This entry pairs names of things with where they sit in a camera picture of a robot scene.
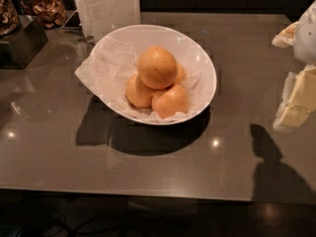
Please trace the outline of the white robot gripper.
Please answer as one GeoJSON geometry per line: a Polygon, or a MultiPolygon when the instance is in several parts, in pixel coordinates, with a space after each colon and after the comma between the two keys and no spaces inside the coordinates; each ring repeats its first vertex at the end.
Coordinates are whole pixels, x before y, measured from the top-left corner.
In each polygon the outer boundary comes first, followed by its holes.
{"type": "Polygon", "coordinates": [[[291,133],[316,111],[316,0],[294,22],[278,33],[272,45],[293,46],[294,56],[306,65],[299,73],[289,72],[283,86],[274,130],[291,133]]]}

